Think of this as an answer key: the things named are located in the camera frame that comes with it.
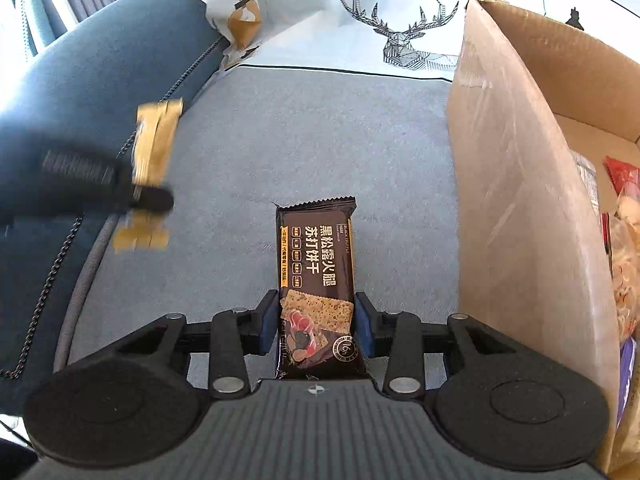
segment blue sofa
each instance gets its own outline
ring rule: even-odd
[[[220,66],[228,42],[204,14],[199,0],[118,0],[100,10],[33,61],[0,112],[0,138],[37,132],[115,156],[135,129],[138,105],[162,99],[218,40],[173,97],[189,107]],[[105,220],[102,215],[83,219],[46,297],[24,369],[15,379],[0,378],[0,413],[19,415],[29,393],[52,374],[70,297]],[[15,370],[74,221],[22,221],[0,234],[0,368],[5,372]]]

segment deer print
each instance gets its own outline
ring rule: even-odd
[[[446,70],[452,72],[456,68],[458,56],[448,56],[446,54],[433,54],[415,50],[411,45],[411,40],[421,38],[425,35],[425,30],[447,25],[458,10],[458,4],[447,15],[445,6],[438,3],[438,14],[433,20],[428,22],[427,17],[420,7],[420,22],[409,24],[409,28],[403,32],[396,32],[388,27],[388,24],[378,16],[378,4],[373,6],[371,17],[367,17],[366,11],[360,8],[360,0],[353,0],[353,5],[349,7],[347,2],[340,0],[347,12],[361,23],[373,27],[373,31],[386,36],[387,41],[383,49],[385,63],[407,68],[409,70]]]

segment snack bag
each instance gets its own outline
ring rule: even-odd
[[[638,186],[638,168],[628,162],[622,162],[610,156],[604,158],[604,165],[607,167],[609,177],[616,190],[616,195],[620,195],[625,182],[633,182]]]
[[[637,346],[636,340],[633,337],[629,337],[620,349],[620,389],[618,391],[618,415],[616,416],[616,428],[620,426],[620,420],[622,419],[622,414],[625,412],[626,402],[629,399],[631,377],[636,362]]]
[[[276,210],[280,378],[366,377],[351,336],[353,197]]]
[[[631,230],[626,221],[610,218],[612,284],[621,345],[636,330],[640,319],[638,254]]]
[[[640,188],[633,180],[627,180],[623,184],[622,190],[618,195],[616,216],[629,224],[629,233],[636,251],[640,253]]]
[[[612,479],[640,478],[640,359],[638,359],[640,347],[638,345],[635,346],[635,351],[626,406],[613,441],[611,465],[608,471]]]
[[[598,181],[596,179],[596,167],[591,164],[589,159],[582,156],[580,153],[574,152],[574,150],[570,151],[574,157],[575,167],[578,169],[580,178],[584,182],[584,187],[589,194],[591,206],[593,207],[596,215],[598,215],[598,221],[601,221],[602,218],[600,217],[600,201],[598,199]]]

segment black suction cup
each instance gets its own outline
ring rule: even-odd
[[[60,462],[108,468],[142,462],[196,423],[196,390],[178,374],[114,358],[58,374],[25,406],[36,448]]]
[[[149,460],[196,425],[188,354],[175,349],[186,319],[168,314],[55,374],[27,400],[34,446],[60,462],[110,468]]]
[[[593,457],[609,423],[596,384],[475,320],[449,325],[464,365],[440,387],[434,411],[462,451],[520,471]]]

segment metal screw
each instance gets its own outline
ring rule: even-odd
[[[396,377],[389,387],[397,394],[412,394],[420,389],[420,383],[412,377]]]
[[[244,388],[244,381],[237,377],[220,377],[212,386],[220,394],[234,394]]]

